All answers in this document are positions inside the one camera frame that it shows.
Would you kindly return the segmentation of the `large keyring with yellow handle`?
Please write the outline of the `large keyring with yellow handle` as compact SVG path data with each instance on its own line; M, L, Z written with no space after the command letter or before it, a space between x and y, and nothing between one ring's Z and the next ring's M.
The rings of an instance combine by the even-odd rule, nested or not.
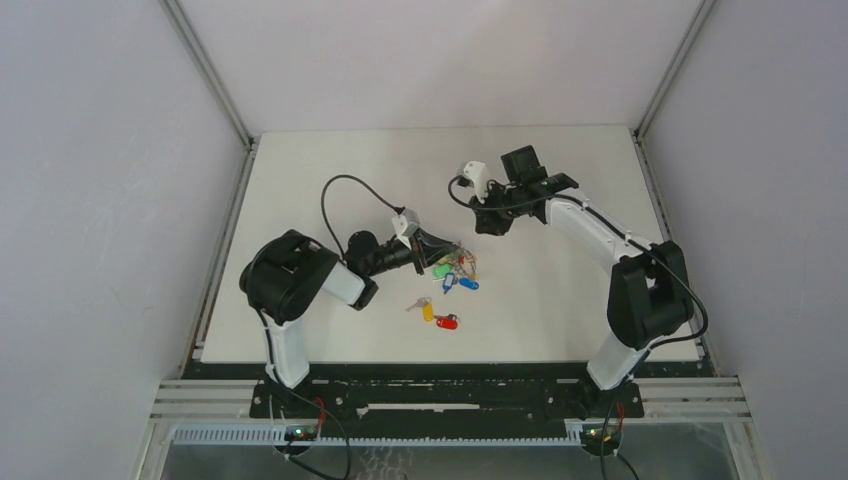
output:
M460 278L468 278L472 281L478 280L477 257L459 243L457 249L443 258L446 264L451 266L453 273Z

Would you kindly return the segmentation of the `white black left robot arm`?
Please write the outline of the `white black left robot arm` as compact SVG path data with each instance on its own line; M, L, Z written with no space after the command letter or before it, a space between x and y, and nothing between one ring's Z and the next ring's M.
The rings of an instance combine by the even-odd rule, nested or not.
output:
M422 275L459 250L458 243L421 229L408 241L394 235L383 243L361 230L342 255L295 229L263 246L242 271L239 288L263 325L266 374L279 384L273 398L277 408L298 417L311 407L313 392L301 383L310 370L303 317L320 293L360 311L379 289L374 276L406 265Z

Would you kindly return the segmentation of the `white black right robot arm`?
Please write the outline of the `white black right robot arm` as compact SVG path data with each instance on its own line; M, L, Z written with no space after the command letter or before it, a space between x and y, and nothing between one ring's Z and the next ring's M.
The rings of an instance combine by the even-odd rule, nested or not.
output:
M605 415L617 403L616 387L695 314L683 251L672 241L652 243L608 217L572 177L549 174L531 145L502 155L501 162L505 184L482 162L459 169L458 184L473 190L467 207L476 233L503 236L516 219L534 217L576 241L608 275L610 333L587 364L590 381L577 391L584 412Z

